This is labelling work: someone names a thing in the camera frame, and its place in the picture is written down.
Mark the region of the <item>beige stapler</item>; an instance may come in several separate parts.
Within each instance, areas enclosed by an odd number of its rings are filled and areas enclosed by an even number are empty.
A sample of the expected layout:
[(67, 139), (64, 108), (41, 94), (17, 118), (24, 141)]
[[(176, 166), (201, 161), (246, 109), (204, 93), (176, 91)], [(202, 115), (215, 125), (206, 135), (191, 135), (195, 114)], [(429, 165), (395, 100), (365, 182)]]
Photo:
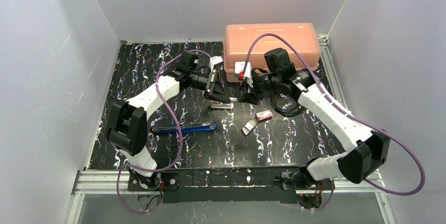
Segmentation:
[(225, 110), (231, 110), (234, 108), (234, 102), (231, 100), (229, 103), (223, 103), (220, 101), (210, 101), (210, 108), (212, 109), (225, 109)]

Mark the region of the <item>red staples box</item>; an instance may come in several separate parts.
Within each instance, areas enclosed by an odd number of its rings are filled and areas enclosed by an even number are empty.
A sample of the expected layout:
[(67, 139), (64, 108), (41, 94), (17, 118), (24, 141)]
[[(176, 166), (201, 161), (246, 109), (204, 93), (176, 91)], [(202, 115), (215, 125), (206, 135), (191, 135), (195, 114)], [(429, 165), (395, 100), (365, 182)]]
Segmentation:
[(271, 112), (271, 110), (264, 110), (264, 111), (256, 113), (256, 115), (255, 115), (256, 121), (259, 123), (261, 123), (263, 121), (270, 120), (272, 117), (273, 117), (273, 113)]

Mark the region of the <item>cardboard staples tray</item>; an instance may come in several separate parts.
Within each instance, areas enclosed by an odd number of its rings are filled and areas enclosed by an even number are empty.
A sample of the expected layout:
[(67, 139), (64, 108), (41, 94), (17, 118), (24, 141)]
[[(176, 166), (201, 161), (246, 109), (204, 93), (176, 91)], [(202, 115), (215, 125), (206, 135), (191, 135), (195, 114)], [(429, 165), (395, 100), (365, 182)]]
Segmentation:
[(254, 119), (251, 119), (244, 124), (244, 126), (241, 129), (241, 132), (243, 133), (244, 136), (247, 136), (253, 131), (256, 125), (257, 122)]

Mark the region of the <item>blue stapler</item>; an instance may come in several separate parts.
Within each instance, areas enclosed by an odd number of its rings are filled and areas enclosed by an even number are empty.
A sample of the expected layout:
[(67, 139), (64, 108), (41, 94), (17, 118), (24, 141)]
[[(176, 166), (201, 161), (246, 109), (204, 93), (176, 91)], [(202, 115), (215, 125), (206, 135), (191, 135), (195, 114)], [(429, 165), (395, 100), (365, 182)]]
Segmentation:
[[(215, 131), (217, 129), (217, 124), (215, 122), (209, 121), (204, 123), (183, 124), (180, 125), (180, 128), (183, 134), (188, 134), (205, 131)], [(177, 131), (178, 128), (176, 127), (176, 125), (151, 127), (150, 129), (150, 132), (152, 134), (169, 134), (176, 133)]]

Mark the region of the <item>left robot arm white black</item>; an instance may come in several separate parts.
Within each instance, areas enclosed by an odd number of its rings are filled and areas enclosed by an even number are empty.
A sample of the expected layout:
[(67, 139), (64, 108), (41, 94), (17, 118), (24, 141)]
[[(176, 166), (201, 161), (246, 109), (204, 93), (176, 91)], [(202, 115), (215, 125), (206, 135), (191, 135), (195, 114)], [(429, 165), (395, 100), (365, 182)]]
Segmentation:
[(165, 106), (174, 115), (168, 100), (189, 87), (202, 90), (204, 98), (210, 101), (231, 102), (219, 80), (218, 68), (223, 58), (210, 57), (208, 73), (204, 74), (198, 67), (200, 54), (200, 50), (182, 52), (160, 68), (150, 87), (128, 100), (116, 100), (110, 107), (105, 138), (127, 158), (129, 167), (143, 177), (165, 171), (157, 167), (146, 146), (148, 120), (156, 110)]

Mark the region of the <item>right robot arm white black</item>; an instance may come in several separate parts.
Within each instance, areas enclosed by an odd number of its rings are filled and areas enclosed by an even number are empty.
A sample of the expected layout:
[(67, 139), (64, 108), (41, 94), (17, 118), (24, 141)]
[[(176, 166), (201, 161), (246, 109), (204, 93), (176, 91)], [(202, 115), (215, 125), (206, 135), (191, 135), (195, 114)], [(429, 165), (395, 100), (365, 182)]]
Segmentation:
[(340, 141), (344, 151), (317, 158), (300, 168), (299, 179), (307, 184), (344, 177), (359, 184), (383, 165), (390, 138), (382, 131), (356, 121), (320, 83), (312, 70), (295, 69), (288, 52), (276, 48), (265, 53), (268, 69), (258, 75), (251, 63), (235, 62), (234, 75), (242, 80), (241, 102), (255, 104), (268, 91), (289, 95), (313, 113)]

